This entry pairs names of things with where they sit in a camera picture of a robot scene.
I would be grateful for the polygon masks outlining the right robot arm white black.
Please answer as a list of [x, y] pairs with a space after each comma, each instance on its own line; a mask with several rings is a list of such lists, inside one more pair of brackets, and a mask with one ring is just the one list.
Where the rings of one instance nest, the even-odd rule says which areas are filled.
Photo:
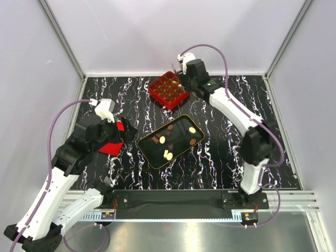
[[268, 127], [261, 117], [243, 107], [228, 89], [209, 76], [201, 59], [189, 54], [178, 56], [177, 60], [181, 69], [175, 73], [183, 90], [220, 111], [242, 135], [239, 154], [244, 161], [244, 173], [234, 201], [244, 208], [252, 207], [261, 194], [262, 171], [274, 149]]

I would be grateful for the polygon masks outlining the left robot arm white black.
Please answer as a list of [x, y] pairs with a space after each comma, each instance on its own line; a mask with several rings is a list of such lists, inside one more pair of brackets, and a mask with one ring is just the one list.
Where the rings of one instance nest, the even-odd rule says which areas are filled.
[[62, 213], [56, 211], [74, 182], [96, 153], [108, 144], [130, 144], [137, 133], [125, 117], [121, 122], [89, 115], [76, 123], [70, 137], [48, 158], [48, 175], [33, 204], [17, 223], [6, 227], [4, 235], [24, 251], [55, 251], [63, 236], [83, 215], [96, 207], [107, 208], [113, 195], [105, 185], [97, 185]]

